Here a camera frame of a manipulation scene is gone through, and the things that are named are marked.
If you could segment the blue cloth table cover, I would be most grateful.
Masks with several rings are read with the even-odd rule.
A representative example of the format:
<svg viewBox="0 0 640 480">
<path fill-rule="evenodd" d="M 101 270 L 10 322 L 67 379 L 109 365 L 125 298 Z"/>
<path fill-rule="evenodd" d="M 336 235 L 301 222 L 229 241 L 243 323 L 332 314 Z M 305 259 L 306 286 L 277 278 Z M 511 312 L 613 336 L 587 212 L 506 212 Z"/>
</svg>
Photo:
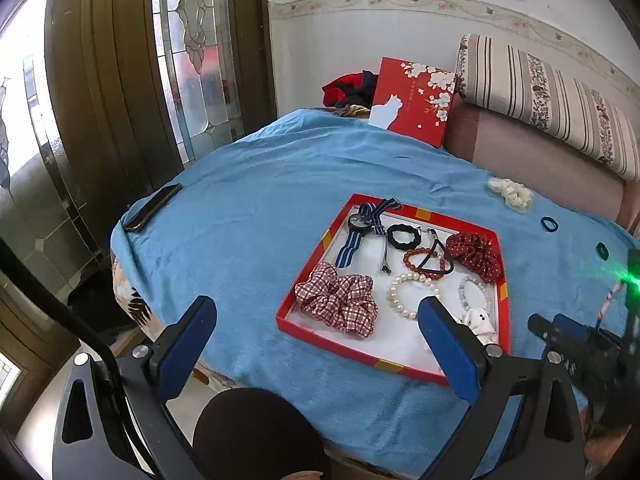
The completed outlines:
<svg viewBox="0 0 640 480">
<path fill-rule="evenodd" d="M 420 474 L 462 417 L 450 389 L 346 360 L 282 333 L 276 312 L 352 194 L 484 226 L 498 235 L 512 350 L 544 345 L 528 318 L 593 319 L 634 238 L 617 224 L 536 197 L 517 214 L 488 174 L 431 145 L 320 110 L 296 110 L 184 170 L 182 190 L 138 234 L 111 246 L 134 289 L 165 324 L 212 297 L 218 324 L 206 365 L 296 406 L 348 456 Z"/>
</svg>

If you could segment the red plaid scrunchie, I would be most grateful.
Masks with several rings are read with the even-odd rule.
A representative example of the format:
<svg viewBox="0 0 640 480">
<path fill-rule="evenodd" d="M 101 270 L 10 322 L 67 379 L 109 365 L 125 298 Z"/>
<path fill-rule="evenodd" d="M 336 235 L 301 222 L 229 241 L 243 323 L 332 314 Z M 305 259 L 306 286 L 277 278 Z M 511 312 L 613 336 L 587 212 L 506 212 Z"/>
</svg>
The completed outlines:
<svg viewBox="0 0 640 480">
<path fill-rule="evenodd" d="M 333 264 L 321 261 L 306 281 L 294 286 L 294 296 L 302 312 L 334 330 L 364 339 L 373 334 L 378 318 L 373 285 L 369 275 L 341 275 Z"/>
</svg>

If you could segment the dark round stool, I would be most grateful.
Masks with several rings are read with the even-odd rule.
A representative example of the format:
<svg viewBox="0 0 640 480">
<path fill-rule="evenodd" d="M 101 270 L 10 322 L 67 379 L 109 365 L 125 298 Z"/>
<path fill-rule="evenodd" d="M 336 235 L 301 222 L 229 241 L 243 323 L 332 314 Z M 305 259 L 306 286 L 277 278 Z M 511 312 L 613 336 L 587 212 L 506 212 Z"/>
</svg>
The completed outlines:
<svg viewBox="0 0 640 480">
<path fill-rule="evenodd" d="M 235 388 L 213 396 L 192 441 L 211 479 L 329 479 L 322 437 L 282 396 Z"/>
</svg>

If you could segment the cream dotted scrunchie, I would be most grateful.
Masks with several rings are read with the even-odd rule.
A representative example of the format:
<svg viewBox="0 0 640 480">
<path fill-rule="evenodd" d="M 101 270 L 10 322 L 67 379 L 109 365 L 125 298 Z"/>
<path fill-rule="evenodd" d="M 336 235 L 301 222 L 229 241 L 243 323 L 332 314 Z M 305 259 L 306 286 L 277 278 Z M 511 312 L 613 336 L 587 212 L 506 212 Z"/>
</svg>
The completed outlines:
<svg viewBox="0 0 640 480">
<path fill-rule="evenodd" d="M 487 181 L 487 186 L 500 195 L 506 206 L 519 214 L 526 214 L 533 207 L 534 193 L 521 183 L 511 179 L 499 179 L 491 177 Z"/>
</svg>

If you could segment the red and dark clothes pile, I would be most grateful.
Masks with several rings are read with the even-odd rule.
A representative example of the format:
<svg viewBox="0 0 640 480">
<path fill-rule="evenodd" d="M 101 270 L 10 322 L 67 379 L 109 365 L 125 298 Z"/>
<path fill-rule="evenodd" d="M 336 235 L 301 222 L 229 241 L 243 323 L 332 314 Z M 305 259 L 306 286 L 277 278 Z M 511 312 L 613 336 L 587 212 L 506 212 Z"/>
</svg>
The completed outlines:
<svg viewBox="0 0 640 480">
<path fill-rule="evenodd" d="M 366 119 L 373 105 L 378 75 L 363 70 L 334 79 L 322 87 L 322 104 L 342 117 Z"/>
</svg>

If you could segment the large pearl bracelet green bead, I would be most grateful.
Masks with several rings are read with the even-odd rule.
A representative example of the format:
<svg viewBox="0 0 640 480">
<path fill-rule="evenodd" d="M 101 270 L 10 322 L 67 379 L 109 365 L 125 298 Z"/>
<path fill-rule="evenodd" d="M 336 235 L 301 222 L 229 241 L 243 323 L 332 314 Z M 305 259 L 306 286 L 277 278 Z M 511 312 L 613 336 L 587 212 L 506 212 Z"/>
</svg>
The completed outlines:
<svg viewBox="0 0 640 480">
<path fill-rule="evenodd" d="M 436 282 L 416 272 L 406 272 L 392 278 L 386 299 L 390 308 L 402 318 L 415 321 L 424 298 L 442 299 Z"/>
</svg>

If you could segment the striped floral pillow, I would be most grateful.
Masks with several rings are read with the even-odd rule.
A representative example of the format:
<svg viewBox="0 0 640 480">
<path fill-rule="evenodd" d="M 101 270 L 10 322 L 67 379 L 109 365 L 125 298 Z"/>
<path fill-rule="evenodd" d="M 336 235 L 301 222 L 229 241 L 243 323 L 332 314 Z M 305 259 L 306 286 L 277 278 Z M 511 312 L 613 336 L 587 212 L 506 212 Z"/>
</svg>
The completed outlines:
<svg viewBox="0 0 640 480">
<path fill-rule="evenodd" d="M 475 34 L 460 40 L 457 76 L 463 101 L 547 133 L 626 181 L 639 179 L 631 122 L 588 84 L 535 55 Z"/>
</svg>

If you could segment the white dotted scrunchie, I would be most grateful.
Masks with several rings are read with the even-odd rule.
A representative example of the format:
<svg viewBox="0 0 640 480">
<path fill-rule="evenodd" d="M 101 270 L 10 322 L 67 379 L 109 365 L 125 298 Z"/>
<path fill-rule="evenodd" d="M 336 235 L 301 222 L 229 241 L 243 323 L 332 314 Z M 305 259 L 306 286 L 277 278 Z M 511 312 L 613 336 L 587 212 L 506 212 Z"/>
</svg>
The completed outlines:
<svg viewBox="0 0 640 480">
<path fill-rule="evenodd" d="M 472 330 L 472 333 L 483 346 L 498 344 L 498 335 L 491 324 L 488 313 L 484 309 L 469 309 L 463 315 L 461 323 Z"/>
</svg>

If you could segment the wooden glass door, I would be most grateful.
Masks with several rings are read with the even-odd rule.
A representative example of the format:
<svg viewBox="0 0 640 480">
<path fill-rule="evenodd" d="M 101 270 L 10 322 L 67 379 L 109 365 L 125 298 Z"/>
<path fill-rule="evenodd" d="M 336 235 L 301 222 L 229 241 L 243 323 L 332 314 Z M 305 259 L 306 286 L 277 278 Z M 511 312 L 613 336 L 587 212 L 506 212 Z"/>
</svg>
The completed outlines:
<svg viewBox="0 0 640 480">
<path fill-rule="evenodd" d="M 267 0 L 1 0 L 1 236 L 48 289 L 140 197 L 276 117 Z"/>
</svg>

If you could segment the red cat box lid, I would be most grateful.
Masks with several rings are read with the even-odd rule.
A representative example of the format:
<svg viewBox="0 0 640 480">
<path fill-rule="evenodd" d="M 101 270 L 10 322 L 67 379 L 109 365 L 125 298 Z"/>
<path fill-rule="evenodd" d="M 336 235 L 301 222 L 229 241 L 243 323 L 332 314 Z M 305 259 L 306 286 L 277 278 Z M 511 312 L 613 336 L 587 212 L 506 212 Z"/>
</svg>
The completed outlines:
<svg viewBox="0 0 640 480">
<path fill-rule="evenodd" d="M 440 148 L 456 82 L 451 70 L 382 58 L 369 124 Z"/>
</svg>

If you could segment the silver metal hair clip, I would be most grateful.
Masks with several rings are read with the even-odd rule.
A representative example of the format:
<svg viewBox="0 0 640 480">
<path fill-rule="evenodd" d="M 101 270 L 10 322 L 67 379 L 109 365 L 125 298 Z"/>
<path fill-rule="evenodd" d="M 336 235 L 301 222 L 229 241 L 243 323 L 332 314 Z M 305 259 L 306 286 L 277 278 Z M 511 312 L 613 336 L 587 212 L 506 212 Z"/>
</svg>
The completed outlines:
<svg viewBox="0 0 640 480">
<path fill-rule="evenodd" d="M 384 250 L 383 250 L 383 255 L 382 255 L 380 272 L 385 274 L 385 275 L 390 275 L 390 274 L 392 274 L 392 269 L 390 268 L 390 265 L 388 264 L 388 261 L 387 261 L 387 256 L 388 256 L 388 239 L 387 239 L 387 236 L 384 236 L 383 240 L 384 240 Z"/>
</svg>

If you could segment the blue striped strap watch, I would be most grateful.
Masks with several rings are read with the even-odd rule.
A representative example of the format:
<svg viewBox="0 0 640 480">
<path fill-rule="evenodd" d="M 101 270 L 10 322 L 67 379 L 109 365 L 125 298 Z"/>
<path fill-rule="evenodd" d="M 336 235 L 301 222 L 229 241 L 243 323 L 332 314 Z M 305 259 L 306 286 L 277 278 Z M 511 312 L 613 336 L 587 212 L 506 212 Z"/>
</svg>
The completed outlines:
<svg viewBox="0 0 640 480">
<path fill-rule="evenodd" d="M 401 203 L 396 198 L 386 198 L 377 204 L 371 202 L 361 204 L 356 214 L 351 214 L 347 219 L 348 237 L 337 254 L 335 266 L 339 269 L 350 266 L 362 240 L 369 233 L 373 232 L 378 236 L 385 235 L 386 229 L 381 220 L 382 213 L 400 208 Z"/>
</svg>

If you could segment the red shallow tray box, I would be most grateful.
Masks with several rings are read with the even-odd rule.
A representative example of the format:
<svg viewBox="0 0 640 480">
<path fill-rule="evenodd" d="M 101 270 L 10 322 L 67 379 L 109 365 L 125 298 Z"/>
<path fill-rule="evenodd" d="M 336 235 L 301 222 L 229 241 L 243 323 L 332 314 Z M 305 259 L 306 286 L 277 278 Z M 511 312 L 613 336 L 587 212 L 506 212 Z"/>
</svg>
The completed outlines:
<svg viewBox="0 0 640 480">
<path fill-rule="evenodd" d="M 295 298 L 295 285 L 306 282 L 319 262 L 335 263 L 340 249 L 348 239 L 349 217 L 358 212 L 360 205 L 379 202 L 382 202 L 382 198 L 363 194 L 355 193 L 349 197 L 324 232 L 277 310 L 278 329 L 307 344 L 378 370 L 447 385 L 446 377 L 428 348 L 416 318 L 420 301 L 434 296 L 442 300 L 444 307 L 457 322 L 471 322 L 471 315 L 466 313 L 469 310 L 486 314 L 487 321 L 481 322 L 484 323 L 483 326 L 475 328 L 477 322 L 474 320 L 474 327 L 470 328 L 477 330 L 474 334 L 477 334 L 480 342 L 488 344 L 491 342 L 489 334 L 481 335 L 480 328 L 489 328 L 490 324 L 495 334 L 492 342 L 510 352 L 509 299 L 504 274 L 495 283 L 485 284 L 476 274 L 456 263 L 451 273 L 436 281 L 418 278 L 406 267 L 404 252 L 393 246 L 387 246 L 386 260 L 392 272 L 386 274 L 381 270 L 386 238 L 374 232 L 363 237 L 350 266 L 336 269 L 336 273 L 341 276 L 361 274 L 372 278 L 372 296 L 378 306 L 378 317 L 372 335 L 361 338 L 340 332 L 300 310 Z M 416 228 L 422 237 L 419 247 L 431 245 L 434 237 L 430 230 L 435 231 L 442 244 L 457 232 L 486 236 L 502 264 L 497 234 L 482 226 L 406 204 L 402 204 L 399 209 L 387 209 L 380 218 L 386 228 L 394 224 Z"/>
</svg>

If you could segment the dark red dotted scrunchie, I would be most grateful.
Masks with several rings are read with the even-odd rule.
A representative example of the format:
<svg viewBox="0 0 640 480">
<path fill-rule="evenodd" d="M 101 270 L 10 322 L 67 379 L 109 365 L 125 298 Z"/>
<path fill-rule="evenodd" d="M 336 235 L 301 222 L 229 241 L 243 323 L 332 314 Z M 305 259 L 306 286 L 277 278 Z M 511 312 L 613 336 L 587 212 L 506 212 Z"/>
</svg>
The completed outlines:
<svg viewBox="0 0 640 480">
<path fill-rule="evenodd" d="M 455 262 L 475 273 L 484 283 L 495 283 L 502 278 L 500 256 L 486 235 L 470 232 L 452 234 L 445 246 Z"/>
</svg>

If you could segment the black cord hair tie charm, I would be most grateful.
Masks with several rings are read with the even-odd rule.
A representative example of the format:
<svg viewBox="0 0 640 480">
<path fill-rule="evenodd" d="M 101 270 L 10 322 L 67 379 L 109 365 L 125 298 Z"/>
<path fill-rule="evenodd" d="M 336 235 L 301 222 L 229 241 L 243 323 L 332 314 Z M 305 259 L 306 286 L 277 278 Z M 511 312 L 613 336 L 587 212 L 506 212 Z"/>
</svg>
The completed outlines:
<svg viewBox="0 0 640 480">
<path fill-rule="evenodd" d="M 431 237 L 432 244 L 431 247 L 427 249 L 423 260 L 416 267 L 416 272 L 431 280 L 438 281 L 444 276 L 454 272 L 454 262 L 450 258 L 446 246 L 439 240 L 437 232 L 434 229 L 428 229 L 427 234 Z M 427 266 L 427 263 L 431 259 L 437 261 L 437 268 L 431 269 Z"/>
</svg>

